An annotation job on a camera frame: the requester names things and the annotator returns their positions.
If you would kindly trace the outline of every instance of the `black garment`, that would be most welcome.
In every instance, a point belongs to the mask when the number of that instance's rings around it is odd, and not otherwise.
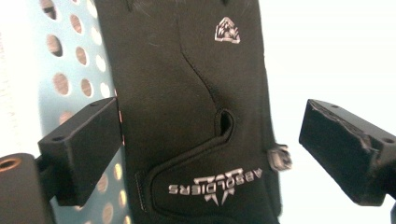
[[[259,3],[97,0],[134,222],[278,223]]]

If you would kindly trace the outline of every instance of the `white background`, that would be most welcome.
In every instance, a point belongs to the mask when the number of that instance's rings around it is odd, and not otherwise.
[[[392,198],[382,207],[357,206],[298,137],[309,98],[396,134],[396,1],[260,3],[276,141],[289,145],[294,162],[281,174],[281,223],[390,223]]]

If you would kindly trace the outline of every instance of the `logo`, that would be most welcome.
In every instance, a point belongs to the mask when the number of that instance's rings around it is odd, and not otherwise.
[[[237,186],[260,178],[262,178],[262,169],[260,168],[246,173],[242,168],[239,168],[221,175],[194,178],[193,185],[169,185],[169,193],[186,196],[204,195],[207,202],[213,201],[219,206],[218,192],[223,192],[221,205],[224,205],[228,195],[235,194]]]
[[[233,44],[239,44],[239,42],[241,42],[238,28],[230,18],[224,17],[220,24],[216,26],[215,40],[219,42],[228,41]]]

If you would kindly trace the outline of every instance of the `triangular logo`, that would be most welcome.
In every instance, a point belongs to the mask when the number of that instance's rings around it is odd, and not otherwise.
[[[224,17],[220,24],[216,26],[215,40],[219,42],[228,41],[233,44],[239,44],[241,42],[238,28],[230,18]]]

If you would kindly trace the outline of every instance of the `black fabric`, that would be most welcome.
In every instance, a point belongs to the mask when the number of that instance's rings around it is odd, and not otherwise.
[[[278,223],[258,1],[96,7],[119,97],[134,222]]]

